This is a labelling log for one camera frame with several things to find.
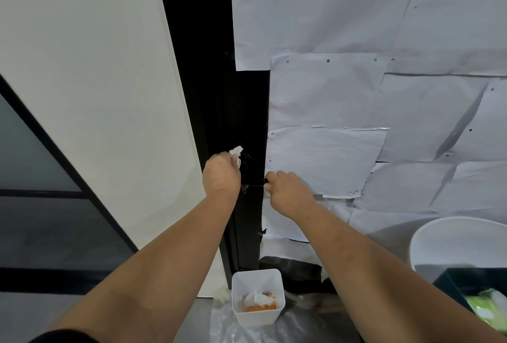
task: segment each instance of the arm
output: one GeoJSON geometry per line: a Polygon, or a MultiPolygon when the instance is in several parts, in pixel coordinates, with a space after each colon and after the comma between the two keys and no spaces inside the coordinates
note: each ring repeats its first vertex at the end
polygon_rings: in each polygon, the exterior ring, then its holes
{"type": "Polygon", "coordinates": [[[507,340],[323,206],[294,173],[269,172],[271,206],[301,228],[368,343],[507,340]]]}
{"type": "Polygon", "coordinates": [[[100,343],[168,342],[211,267],[240,188],[236,156],[214,155],[203,172],[206,198],[118,267],[51,329],[100,343]]]}

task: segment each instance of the left arm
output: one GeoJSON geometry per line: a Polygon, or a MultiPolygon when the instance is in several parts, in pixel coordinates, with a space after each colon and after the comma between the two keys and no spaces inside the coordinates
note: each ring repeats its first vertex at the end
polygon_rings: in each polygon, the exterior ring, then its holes
{"type": "Polygon", "coordinates": [[[236,156],[214,155],[206,198],[90,291],[52,326],[100,343],[172,341],[211,267],[240,188],[236,156]]]}

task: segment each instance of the gray floor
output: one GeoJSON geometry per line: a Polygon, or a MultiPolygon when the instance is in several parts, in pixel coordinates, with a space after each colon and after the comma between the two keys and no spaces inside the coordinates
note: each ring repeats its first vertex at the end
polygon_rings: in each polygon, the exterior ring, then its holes
{"type": "MultiPolygon", "coordinates": [[[[77,295],[0,293],[2,343],[27,343],[44,332],[80,298],[77,295]]],[[[175,343],[209,342],[212,303],[212,299],[196,299],[175,343]]]]}

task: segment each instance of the right hand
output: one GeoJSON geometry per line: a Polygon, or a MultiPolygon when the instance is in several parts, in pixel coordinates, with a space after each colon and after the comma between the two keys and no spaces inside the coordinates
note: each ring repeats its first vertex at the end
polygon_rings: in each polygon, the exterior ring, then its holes
{"type": "Polygon", "coordinates": [[[271,194],[271,206],[283,216],[294,220],[316,204],[310,190],[294,172],[270,171],[266,179],[269,183],[264,184],[264,189],[271,194]]]}

